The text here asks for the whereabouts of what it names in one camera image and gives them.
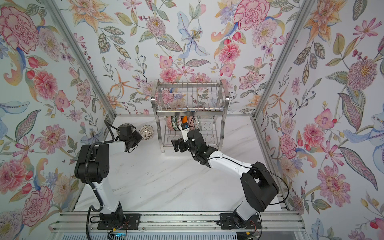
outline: white marble table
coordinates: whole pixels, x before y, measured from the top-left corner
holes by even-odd
[[[167,147],[162,153],[154,117],[117,117],[113,125],[127,122],[137,129],[151,125],[155,133],[132,153],[110,159],[109,182],[124,211],[230,211],[245,199],[240,179],[200,165],[190,152]],[[249,117],[227,117],[225,123],[222,152],[243,162],[264,163]],[[87,185],[74,210],[87,211],[91,204],[99,206]],[[276,204],[267,210],[281,208]]]

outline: metal wire divider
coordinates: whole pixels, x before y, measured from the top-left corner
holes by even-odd
[[[159,80],[155,82],[151,103],[156,118],[161,151],[164,152],[164,147],[172,146],[172,139],[181,137],[180,131],[170,129],[166,124],[166,117],[171,116],[193,116],[206,143],[221,149],[229,100],[227,83],[221,79],[209,83],[161,83]],[[163,116],[165,120],[164,137],[162,137],[160,116]],[[220,138],[216,130],[218,116],[222,117]]]

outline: wire rack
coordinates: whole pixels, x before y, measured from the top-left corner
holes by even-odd
[[[151,103],[156,118],[160,149],[172,147],[171,140],[182,137],[180,131],[169,129],[167,116],[194,116],[201,121],[200,132],[207,145],[222,147],[224,123],[229,105],[226,81],[210,83],[155,83]],[[160,117],[164,116],[165,128],[161,128]],[[220,136],[217,135],[216,119],[221,116]]]

